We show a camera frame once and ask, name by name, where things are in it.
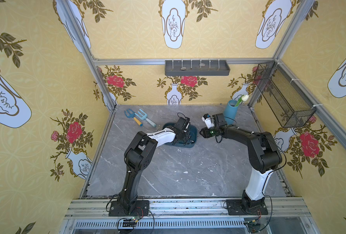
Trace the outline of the teal storage box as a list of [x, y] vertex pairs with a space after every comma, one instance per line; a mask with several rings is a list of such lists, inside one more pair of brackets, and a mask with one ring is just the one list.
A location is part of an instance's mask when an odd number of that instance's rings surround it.
[[178, 123], [166, 123], [163, 129], [169, 128], [174, 130], [176, 137], [173, 142], [166, 143], [169, 146], [193, 148], [197, 141], [197, 128], [191, 124], [188, 127], [180, 126]]

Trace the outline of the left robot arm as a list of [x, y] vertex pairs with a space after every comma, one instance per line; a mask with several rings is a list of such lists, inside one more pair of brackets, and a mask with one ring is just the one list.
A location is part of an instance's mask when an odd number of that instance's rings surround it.
[[196, 143], [196, 136], [191, 137], [191, 128], [190, 119], [180, 117], [175, 124], [160, 131], [140, 131], [135, 135], [124, 154], [127, 173], [123, 189], [117, 195], [117, 202], [125, 214], [132, 214], [136, 208], [140, 178], [151, 163], [156, 148], [164, 144], [186, 147]]

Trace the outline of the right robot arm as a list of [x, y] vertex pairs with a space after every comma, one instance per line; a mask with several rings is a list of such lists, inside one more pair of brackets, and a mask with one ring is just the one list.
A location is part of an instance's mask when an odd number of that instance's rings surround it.
[[254, 132], [228, 124], [223, 114], [205, 114], [202, 121], [206, 127], [200, 130], [204, 138], [222, 137], [247, 146], [251, 177], [241, 199], [225, 201], [229, 215], [267, 215], [265, 189], [274, 171], [282, 162], [280, 150], [269, 132]]

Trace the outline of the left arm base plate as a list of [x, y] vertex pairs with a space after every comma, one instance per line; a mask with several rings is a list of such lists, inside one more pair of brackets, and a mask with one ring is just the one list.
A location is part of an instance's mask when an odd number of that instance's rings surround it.
[[121, 206], [118, 201], [112, 201], [110, 208], [107, 208], [109, 216], [127, 217], [127, 216], [147, 216], [149, 214], [150, 202], [148, 200], [137, 200], [130, 206]]

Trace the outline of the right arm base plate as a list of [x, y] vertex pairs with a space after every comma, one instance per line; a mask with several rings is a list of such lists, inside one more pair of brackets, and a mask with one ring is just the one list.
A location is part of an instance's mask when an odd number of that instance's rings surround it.
[[229, 215], [268, 215], [268, 209], [264, 199], [260, 200], [247, 200], [242, 199], [228, 199], [225, 202], [225, 208]]

